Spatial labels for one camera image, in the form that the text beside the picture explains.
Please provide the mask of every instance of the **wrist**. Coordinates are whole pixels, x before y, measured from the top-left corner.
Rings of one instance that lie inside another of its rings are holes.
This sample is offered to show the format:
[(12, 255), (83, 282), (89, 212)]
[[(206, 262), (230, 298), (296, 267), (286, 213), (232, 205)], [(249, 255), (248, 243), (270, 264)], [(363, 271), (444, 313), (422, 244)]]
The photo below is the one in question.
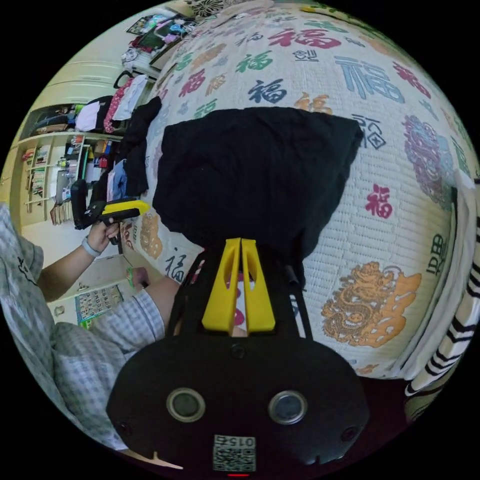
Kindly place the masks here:
[(95, 248), (93, 248), (90, 243), (89, 243), (89, 237), (88, 235), (83, 239), (83, 241), (81, 242), (81, 246), (83, 247), (83, 249), (91, 256), (91, 257), (98, 257), (99, 255), (102, 254), (101, 251), (98, 251), (96, 250)]

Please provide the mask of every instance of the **bed sheet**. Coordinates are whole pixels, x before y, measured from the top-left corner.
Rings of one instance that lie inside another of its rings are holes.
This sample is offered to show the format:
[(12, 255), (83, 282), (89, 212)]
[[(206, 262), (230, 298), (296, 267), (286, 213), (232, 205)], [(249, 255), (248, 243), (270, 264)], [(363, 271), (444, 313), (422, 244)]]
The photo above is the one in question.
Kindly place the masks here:
[[(480, 168), (428, 74), (379, 32), (331, 10), (246, 3), (242, 18), (224, 10), (179, 45), (152, 91), (163, 105), (148, 132), (143, 199), (152, 203), (167, 125), (255, 106), (356, 119), (364, 140), (339, 207), (303, 262), (304, 297), (316, 341), (359, 375), (388, 378), (445, 267), (453, 170), (472, 177)], [(202, 250), (153, 209), (122, 234), (179, 282)]]

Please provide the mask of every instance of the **black and white stripes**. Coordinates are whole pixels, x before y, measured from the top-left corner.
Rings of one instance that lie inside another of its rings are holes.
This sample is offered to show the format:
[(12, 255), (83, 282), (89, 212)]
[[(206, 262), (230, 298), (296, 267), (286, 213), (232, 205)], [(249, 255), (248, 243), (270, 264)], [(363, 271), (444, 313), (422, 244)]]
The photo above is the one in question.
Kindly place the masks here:
[(467, 349), (474, 336), (480, 317), (480, 179), (476, 179), (476, 243), (473, 263), (461, 302), (456, 310), (448, 331), (435, 353), (419, 374), (408, 384), (405, 393), (415, 395), (445, 375)]

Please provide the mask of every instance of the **label sticker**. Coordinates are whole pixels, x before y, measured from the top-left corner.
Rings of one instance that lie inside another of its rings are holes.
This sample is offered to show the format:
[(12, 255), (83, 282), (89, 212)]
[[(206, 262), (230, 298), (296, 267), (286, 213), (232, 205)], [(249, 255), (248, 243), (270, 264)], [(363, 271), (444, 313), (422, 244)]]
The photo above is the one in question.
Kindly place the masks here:
[(255, 472), (255, 437), (215, 435), (213, 470), (218, 472)]

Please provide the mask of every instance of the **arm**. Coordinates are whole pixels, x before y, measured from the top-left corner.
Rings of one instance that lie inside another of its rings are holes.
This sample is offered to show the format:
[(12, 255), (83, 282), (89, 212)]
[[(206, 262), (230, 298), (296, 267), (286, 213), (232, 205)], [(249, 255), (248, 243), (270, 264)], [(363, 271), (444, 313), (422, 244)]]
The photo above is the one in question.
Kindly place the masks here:
[[(96, 223), (88, 234), (88, 244), (97, 252), (103, 252), (112, 237), (119, 232), (118, 224), (108, 227), (104, 223)], [(59, 299), (79, 279), (80, 275), (92, 264), (91, 256), (82, 246), (64, 256), (41, 271), (38, 279), (45, 300), (53, 302)]]

